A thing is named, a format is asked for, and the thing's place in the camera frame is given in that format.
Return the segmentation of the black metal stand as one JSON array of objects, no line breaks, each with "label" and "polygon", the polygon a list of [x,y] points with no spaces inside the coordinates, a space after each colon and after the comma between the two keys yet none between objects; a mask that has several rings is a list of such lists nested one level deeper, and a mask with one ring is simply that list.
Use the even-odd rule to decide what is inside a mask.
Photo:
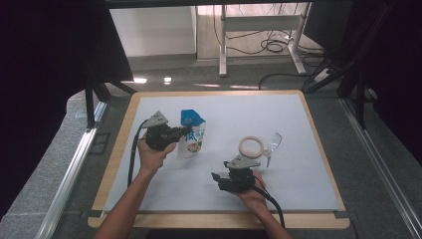
[{"label": "black metal stand", "polygon": [[317,71],[301,87],[304,94],[312,94],[340,80],[336,95],[345,99],[355,93],[352,99],[354,118],[363,129],[366,129],[364,106],[367,102],[364,63],[384,16],[384,5],[364,7],[354,2],[345,23],[340,46],[328,53],[329,64],[334,66],[334,72],[320,82],[314,83],[317,73],[322,71],[322,67],[317,67]]}]

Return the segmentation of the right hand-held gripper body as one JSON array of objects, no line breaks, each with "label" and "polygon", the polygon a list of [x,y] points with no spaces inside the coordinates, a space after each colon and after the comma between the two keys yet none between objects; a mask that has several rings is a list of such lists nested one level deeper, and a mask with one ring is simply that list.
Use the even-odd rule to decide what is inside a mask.
[{"label": "right hand-held gripper body", "polygon": [[245,192],[255,184],[252,168],[260,165],[261,163],[255,159],[238,155],[231,161],[224,162],[224,166],[229,169],[229,179],[220,181],[220,183],[227,183],[228,192]]}]

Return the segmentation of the person's right hand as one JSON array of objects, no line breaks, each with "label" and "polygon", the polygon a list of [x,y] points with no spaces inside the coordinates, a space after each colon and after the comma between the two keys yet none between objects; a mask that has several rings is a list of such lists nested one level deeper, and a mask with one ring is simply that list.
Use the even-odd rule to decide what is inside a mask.
[{"label": "person's right hand", "polygon": [[[262,178],[262,175],[259,171],[254,171],[255,176],[255,185],[264,190],[266,184]],[[244,205],[255,215],[263,214],[264,212],[268,212],[268,206],[266,202],[266,198],[260,194],[259,192],[250,189],[243,193],[238,193],[237,196],[241,199]]]}]

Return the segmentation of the white metal desk frame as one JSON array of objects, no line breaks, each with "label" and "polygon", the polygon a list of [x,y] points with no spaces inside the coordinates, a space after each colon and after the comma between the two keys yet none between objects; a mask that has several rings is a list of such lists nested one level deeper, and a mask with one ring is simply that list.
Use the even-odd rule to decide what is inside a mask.
[{"label": "white metal desk frame", "polygon": [[293,40],[288,44],[290,56],[299,75],[305,75],[306,69],[298,54],[299,42],[305,27],[311,3],[308,2],[300,15],[273,15],[273,16],[246,16],[227,17],[226,6],[221,7],[221,40],[219,55],[219,76],[227,76],[227,55],[225,34],[227,32],[246,31],[283,31],[295,33]]}]

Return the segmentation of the black curtain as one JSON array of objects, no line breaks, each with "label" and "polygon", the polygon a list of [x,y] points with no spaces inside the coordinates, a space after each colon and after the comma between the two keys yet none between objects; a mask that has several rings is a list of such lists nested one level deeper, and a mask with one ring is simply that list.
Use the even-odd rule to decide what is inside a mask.
[{"label": "black curtain", "polygon": [[351,0],[384,5],[385,16],[364,63],[374,110],[422,165],[422,0]]},{"label": "black curtain", "polygon": [[132,77],[106,0],[0,0],[0,218],[88,82]]}]

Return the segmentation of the black tripod stand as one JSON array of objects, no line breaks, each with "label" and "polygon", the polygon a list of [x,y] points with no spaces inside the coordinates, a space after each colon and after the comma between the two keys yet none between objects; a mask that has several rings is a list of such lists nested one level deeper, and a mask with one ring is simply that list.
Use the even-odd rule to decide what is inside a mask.
[{"label": "black tripod stand", "polygon": [[110,98],[111,94],[106,86],[106,83],[110,83],[111,85],[117,87],[124,92],[133,95],[135,93],[135,89],[125,85],[121,81],[112,81],[106,80],[105,82],[98,80],[94,75],[90,75],[86,79],[86,88],[85,88],[85,96],[86,96],[86,110],[87,110],[87,129],[91,130],[95,124],[95,109],[94,109],[94,96],[100,100],[101,103],[107,103]]}]

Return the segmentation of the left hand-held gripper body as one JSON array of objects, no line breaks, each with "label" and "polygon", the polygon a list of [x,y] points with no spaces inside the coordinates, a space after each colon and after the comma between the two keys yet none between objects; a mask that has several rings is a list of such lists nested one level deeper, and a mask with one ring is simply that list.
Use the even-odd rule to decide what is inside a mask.
[{"label": "left hand-held gripper body", "polygon": [[175,127],[170,127],[168,119],[157,111],[147,119],[142,128],[146,128],[146,143],[152,149],[163,151],[174,141]]}]

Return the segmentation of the aluminium floor rail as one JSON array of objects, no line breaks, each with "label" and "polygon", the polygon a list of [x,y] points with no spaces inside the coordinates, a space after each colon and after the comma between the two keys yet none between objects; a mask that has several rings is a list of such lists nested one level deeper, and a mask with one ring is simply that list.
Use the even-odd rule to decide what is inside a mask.
[{"label": "aluminium floor rail", "polygon": [[422,239],[422,220],[398,185],[369,133],[355,118],[356,111],[350,100],[340,99],[339,101],[412,238]]},{"label": "aluminium floor rail", "polygon": [[84,164],[89,148],[97,133],[98,124],[103,117],[106,106],[107,103],[98,103],[96,106],[94,110],[94,125],[84,131],[57,193],[34,239],[52,239]]}]

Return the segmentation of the person's left hand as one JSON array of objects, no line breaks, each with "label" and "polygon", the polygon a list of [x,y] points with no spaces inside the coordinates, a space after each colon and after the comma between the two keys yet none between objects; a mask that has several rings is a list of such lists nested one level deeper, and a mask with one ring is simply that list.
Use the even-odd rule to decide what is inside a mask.
[{"label": "person's left hand", "polygon": [[141,139],[137,146],[140,158],[139,171],[155,173],[163,165],[166,156],[175,149],[176,143],[171,143],[163,151],[150,148],[145,139]]}]

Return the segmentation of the white and blue salt bag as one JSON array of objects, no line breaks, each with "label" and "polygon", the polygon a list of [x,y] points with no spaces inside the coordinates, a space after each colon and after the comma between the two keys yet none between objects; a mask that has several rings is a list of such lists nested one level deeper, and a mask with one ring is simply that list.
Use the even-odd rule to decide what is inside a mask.
[{"label": "white and blue salt bag", "polygon": [[195,110],[181,111],[181,124],[190,126],[191,132],[178,142],[178,158],[193,158],[202,148],[206,120]]}]

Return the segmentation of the white table mat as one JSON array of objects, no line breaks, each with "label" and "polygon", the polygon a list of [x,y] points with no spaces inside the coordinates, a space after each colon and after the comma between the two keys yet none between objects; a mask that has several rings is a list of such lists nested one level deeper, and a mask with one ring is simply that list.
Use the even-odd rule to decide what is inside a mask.
[{"label": "white table mat", "polygon": [[203,145],[189,156],[180,143],[153,177],[140,206],[144,212],[229,212],[242,205],[219,189],[214,173],[224,173],[225,162],[238,153],[243,137],[270,142],[282,137],[270,158],[260,159],[270,194],[287,212],[334,211],[339,202],[325,167],[326,158],[312,117],[299,92],[244,93],[202,96],[143,96],[132,99],[134,111],[126,115],[131,145],[139,125],[162,112],[170,125],[180,123],[184,110],[197,111],[206,121]]}]

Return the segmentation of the glass jar with wooden rim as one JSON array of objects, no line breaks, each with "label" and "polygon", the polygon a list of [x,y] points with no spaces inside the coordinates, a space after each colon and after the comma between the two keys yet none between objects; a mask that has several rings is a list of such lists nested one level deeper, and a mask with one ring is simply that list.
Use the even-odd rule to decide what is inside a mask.
[{"label": "glass jar with wooden rim", "polygon": [[264,157],[267,160],[266,167],[270,166],[273,153],[279,148],[283,137],[275,132],[269,142],[264,143],[259,137],[247,135],[240,139],[238,144],[239,153],[250,159]]}]

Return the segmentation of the white cabinet panel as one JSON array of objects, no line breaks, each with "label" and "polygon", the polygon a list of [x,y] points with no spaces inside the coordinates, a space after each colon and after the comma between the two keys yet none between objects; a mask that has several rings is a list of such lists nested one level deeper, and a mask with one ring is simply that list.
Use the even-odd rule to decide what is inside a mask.
[{"label": "white cabinet panel", "polygon": [[128,57],[196,53],[194,7],[111,9],[110,14]]}]

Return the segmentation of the black floor bracket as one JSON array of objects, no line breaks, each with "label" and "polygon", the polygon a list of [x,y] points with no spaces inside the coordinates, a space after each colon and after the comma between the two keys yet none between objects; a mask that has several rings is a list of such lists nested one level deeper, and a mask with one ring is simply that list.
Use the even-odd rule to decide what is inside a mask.
[{"label": "black floor bracket", "polygon": [[98,133],[89,150],[90,155],[103,155],[106,151],[109,140],[109,133]]}]

